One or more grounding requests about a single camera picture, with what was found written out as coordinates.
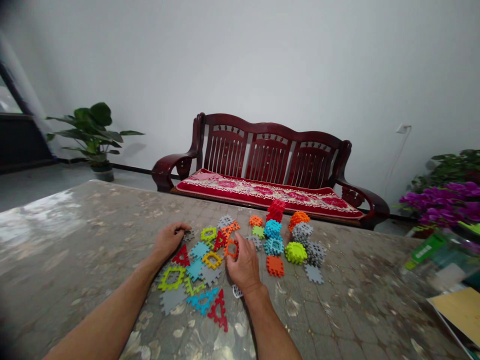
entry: green square piece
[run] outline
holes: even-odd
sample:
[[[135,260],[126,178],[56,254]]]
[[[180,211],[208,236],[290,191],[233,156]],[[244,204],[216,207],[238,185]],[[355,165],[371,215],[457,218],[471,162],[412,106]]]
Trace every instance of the green square piece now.
[[[171,273],[174,273],[174,272],[179,272],[178,274],[178,278],[176,279],[176,281],[172,284],[168,284],[167,283],[167,280],[170,276]],[[178,290],[179,289],[179,286],[180,284],[183,282],[184,280],[184,275],[185,275],[185,268],[184,267],[181,267],[181,266],[169,266],[167,268],[167,270],[165,271],[165,274],[163,274],[163,277],[161,278],[161,281],[160,281],[160,284],[158,284],[158,289],[159,290],[163,290],[163,291],[167,291],[167,290]]]
[[[212,250],[215,247],[215,240],[217,239],[217,228],[206,227],[201,231],[201,240],[208,245]]]
[[[265,239],[264,228],[260,226],[254,226],[251,233],[258,236],[260,239]]]

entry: green plant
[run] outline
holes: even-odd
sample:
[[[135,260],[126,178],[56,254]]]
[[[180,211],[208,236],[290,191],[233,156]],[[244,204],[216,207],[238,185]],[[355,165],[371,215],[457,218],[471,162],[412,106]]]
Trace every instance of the green plant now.
[[[63,147],[63,149],[75,150],[81,152],[89,161],[93,168],[102,168],[109,164],[107,154],[120,154],[120,151],[109,147],[121,148],[119,143],[123,143],[122,136],[127,135],[145,135],[138,131],[110,131],[106,127],[112,124],[112,111],[104,102],[99,102],[92,107],[80,107],[73,112],[73,116],[65,117],[47,117],[47,120],[58,120],[73,126],[73,128],[63,131],[50,132],[46,134],[46,140],[51,141],[55,135],[74,139],[81,147]]]
[[[463,150],[459,155],[445,154],[431,158],[439,162],[429,175],[416,176],[411,185],[413,192],[421,194],[431,187],[444,187],[449,183],[480,182],[480,150]]]

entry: floor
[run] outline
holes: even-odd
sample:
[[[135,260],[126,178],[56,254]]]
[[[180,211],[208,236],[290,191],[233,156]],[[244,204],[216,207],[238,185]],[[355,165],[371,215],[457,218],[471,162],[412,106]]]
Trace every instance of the floor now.
[[[115,184],[156,191],[152,177],[138,172],[114,169]],[[94,179],[87,163],[56,164],[0,175],[0,212],[23,206]],[[387,220],[375,231],[391,235],[406,235],[412,223]]]

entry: red bench cushion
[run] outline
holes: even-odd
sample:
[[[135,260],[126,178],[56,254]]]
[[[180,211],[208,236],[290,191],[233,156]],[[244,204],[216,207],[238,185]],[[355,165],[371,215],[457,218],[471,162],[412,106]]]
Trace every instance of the red bench cushion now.
[[[279,185],[219,175],[200,169],[180,182],[176,188],[184,193],[235,200],[265,208],[269,207],[273,200],[278,199],[286,203],[286,210],[342,219],[360,219],[364,216],[330,187],[308,189]]]

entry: blue triangle piece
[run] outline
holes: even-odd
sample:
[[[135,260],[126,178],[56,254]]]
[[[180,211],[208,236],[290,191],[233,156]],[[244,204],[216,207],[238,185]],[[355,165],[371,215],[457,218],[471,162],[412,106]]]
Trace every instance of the blue triangle piece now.
[[[209,291],[202,292],[198,295],[191,296],[186,299],[186,302],[192,305],[197,311],[199,311],[203,316],[207,315],[207,311],[210,309],[212,301],[215,300],[217,293],[219,292],[218,287],[214,287]],[[204,304],[200,304],[203,299],[207,299]]]

